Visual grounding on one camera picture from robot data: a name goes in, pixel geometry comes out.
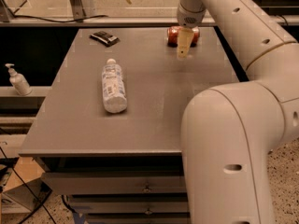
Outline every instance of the white bottle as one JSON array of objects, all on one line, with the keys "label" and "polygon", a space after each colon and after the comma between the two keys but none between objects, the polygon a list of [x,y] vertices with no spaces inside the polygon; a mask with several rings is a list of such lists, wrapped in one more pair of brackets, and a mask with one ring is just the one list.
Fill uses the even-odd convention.
[{"label": "white bottle", "polygon": [[32,88],[29,86],[25,77],[22,74],[17,73],[15,69],[11,68],[12,66],[14,66],[13,63],[6,64],[10,74],[10,83],[16,89],[19,95],[25,96],[29,94],[32,91]]},{"label": "white bottle", "polygon": [[120,113],[127,108],[121,67],[109,59],[102,71],[104,108],[110,113]]}]

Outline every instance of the gray tabletop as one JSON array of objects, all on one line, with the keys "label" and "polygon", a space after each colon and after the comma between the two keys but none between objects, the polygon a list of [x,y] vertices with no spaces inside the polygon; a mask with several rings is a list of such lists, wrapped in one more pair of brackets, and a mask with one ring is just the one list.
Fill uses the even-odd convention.
[{"label": "gray tabletop", "polygon": [[[99,30],[120,38],[106,48],[89,35]],[[179,61],[167,46],[166,28],[81,29],[68,51],[22,156],[64,157],[180,153],[180,123],[187,103],[208,87],[237,82],[213,28]],[[102,100],[107,59],[122,67],[128,108],[111,115]]]}]

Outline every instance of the drawer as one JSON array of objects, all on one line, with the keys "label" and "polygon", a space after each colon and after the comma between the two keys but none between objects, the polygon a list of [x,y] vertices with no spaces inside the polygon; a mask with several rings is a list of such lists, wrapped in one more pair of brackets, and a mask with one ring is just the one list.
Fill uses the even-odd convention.
[{"label": "drawer", "polygon": [[101,173],[45,173],[41,179],[60,195],[187,192],[185,178],[181,175],[111,176]]},{"label": "drawer", "polygon": [[188,213],[187,194],[135,194],[69,197],[70,206],[83,214]]},{"label": "drawer", "polygon": [[180,214],[141,214],[86,215],[89,224],[191,224],[189,213]]}]

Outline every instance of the drawer knob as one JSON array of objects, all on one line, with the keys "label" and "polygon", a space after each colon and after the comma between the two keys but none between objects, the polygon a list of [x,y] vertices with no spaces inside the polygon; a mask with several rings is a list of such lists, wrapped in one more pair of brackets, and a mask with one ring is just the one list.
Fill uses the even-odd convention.
[{"label": "drawer knob", "polygon": [[145,211],[145,214],[146,214],[146,215],[151,215],[151,214],[152,214],[152,211],[150,211],[150,209],[148,209],[147,211]]},{"label": "drawer knob", "polygon": [[143,193],[151,193],[152,189],[150,189],[149,185],[146,185],[146,187],[143,189]]}]

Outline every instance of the white robotic arm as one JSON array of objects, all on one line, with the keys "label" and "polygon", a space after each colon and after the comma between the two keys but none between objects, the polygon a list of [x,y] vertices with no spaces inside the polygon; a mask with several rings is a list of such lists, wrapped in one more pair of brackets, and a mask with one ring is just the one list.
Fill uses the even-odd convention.
[{"label": "white robotic arm", "polygon": [[251,0],[180,0],[179,24],[197,26],[204,7],[251,81],[203,91],[185,110],[192,224],[274,224],[267,153],[299,136],[299,45]]}]

